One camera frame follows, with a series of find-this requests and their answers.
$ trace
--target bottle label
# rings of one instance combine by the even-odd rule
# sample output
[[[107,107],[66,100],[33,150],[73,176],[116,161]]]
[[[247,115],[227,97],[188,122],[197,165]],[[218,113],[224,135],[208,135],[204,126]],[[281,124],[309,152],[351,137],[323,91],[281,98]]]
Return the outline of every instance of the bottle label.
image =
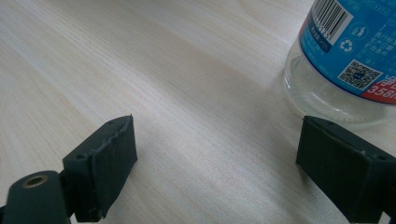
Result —
[[[396,105],[395,0],[316,0],[299,37],[307,60],[331,83]]]

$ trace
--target bottle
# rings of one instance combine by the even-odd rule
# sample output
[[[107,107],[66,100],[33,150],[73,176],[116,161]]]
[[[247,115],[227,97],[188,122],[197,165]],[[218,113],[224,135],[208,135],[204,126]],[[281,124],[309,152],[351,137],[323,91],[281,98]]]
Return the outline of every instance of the bottle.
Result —
[[[316,0],[285,81],[300,115],[350,130],[396,118],[396,1]]]

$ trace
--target black plastic part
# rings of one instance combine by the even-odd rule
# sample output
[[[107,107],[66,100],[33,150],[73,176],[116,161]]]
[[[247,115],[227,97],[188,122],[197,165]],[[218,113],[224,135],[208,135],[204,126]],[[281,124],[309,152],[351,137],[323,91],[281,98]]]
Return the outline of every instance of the black plastic part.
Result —
[[[396,159],[391,155],[335,123],[305,117],[297,164],[348,221],[379,221],[384,198],[390,197],[383,193],[394,181]]]
[[[105,217],[136,161],[133,117],[104,124],[64,158],[61,179],[75,195],[67,202],[73,208],[68,213],[78,222]]]
[[[9,189],[4,224],[67,224],[64,196],[58,173],[43,171],[28,175]]]

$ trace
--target table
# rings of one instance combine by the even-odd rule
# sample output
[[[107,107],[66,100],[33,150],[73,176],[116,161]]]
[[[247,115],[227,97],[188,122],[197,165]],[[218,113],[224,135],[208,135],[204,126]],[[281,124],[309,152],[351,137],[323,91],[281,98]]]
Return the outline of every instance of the table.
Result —
[[[283,90],[312,3],[1,1],[0,204],[132,114],[139,160],[101,223],[347,223],[295,164]],[[396,155],[394,124],[358,135]]]

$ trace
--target wood grain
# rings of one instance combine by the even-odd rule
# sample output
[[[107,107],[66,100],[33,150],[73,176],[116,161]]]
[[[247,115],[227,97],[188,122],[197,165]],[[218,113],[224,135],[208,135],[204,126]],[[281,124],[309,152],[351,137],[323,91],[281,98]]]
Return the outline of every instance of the wood grain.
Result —
[[[295,165],[283,90],[312,3],[1,1],[0,204],[133,114],[139,161],[101,223],[347,223]],[[394,123],[358,134],[396,155]]]

